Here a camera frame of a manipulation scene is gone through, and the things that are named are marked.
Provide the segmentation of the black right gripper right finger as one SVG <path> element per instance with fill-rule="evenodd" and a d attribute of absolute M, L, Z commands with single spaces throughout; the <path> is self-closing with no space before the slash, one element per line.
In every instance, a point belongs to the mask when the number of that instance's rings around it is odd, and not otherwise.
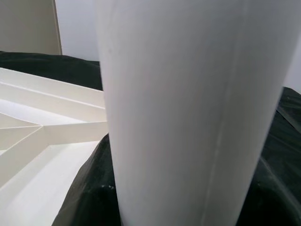
<path fill-rule="evenodd" d="M 301 205 L 264 159 L 260 159 L 246 198 L 249 226 L 299 226 Z"/>

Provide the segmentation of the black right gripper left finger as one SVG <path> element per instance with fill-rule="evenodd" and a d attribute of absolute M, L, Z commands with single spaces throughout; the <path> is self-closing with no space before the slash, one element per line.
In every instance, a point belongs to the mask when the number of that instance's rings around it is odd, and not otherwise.
<path fill-rule="evenodd" d="M 109 135 L 80 167 L 53 225 L 121 225 Z"/>

